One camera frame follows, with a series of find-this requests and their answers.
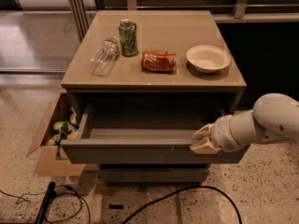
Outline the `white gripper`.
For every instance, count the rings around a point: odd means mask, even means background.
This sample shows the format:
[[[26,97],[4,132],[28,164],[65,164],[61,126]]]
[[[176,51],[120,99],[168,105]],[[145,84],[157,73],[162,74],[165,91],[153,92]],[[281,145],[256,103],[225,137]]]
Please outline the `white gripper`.
[[[236,140],[241,124],[243,121],[238,115],[223,116],[213,124],[206,124],[192,135],[200,141],[190,145],[190,150],[196,154],[209,155],[217,154],[220,150],[233,152],[242,149],[243,146]]]

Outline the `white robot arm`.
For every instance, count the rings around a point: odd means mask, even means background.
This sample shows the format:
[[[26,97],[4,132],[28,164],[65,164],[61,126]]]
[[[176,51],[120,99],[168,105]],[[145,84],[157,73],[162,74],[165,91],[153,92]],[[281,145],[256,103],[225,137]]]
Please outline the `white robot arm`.
[[[234,152],[251,144],[299,140],[299,102],[280,93],[261,96],[249,111],[218,118],[196,131],[190,150],[196,154]]]

